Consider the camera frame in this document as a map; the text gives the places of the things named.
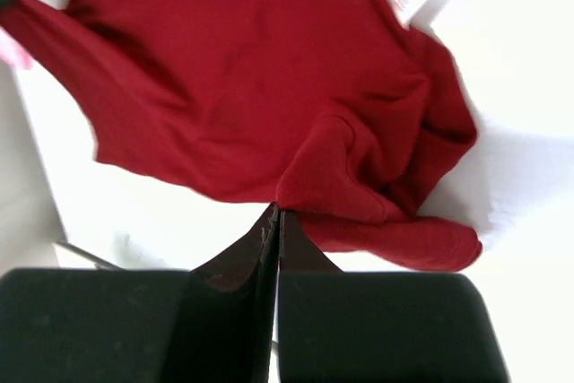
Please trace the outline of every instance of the cloth fold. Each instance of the cloth fold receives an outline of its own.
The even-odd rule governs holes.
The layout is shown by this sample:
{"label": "cloth fold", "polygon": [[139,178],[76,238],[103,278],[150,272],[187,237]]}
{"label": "cloth fold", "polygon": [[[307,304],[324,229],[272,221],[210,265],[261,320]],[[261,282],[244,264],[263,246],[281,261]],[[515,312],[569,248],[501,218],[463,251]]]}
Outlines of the cloth fold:
{"label": "cloth fold", "polygon": [[387,0],[15,0],[0,26],[77,100],[100,162],[276,200],[324,251],[440,271],[482,251],[416,215],[476,128],[447,49]]}

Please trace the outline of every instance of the red sweatshirt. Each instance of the red sweatshirt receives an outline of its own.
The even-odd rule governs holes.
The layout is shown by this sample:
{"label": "red sweatshirt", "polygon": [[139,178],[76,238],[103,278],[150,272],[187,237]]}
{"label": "red sweatshirt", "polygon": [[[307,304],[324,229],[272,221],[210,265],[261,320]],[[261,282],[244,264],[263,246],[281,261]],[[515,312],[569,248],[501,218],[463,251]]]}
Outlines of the red sweatshirt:
{"label": "red sweatshirt", "polygon": [[416,216],[476,129],[448,51],[387,0],[16,0],[0,26],[77,100],[102,163],[277,201],[324,251],[448,271],[482,251]]}

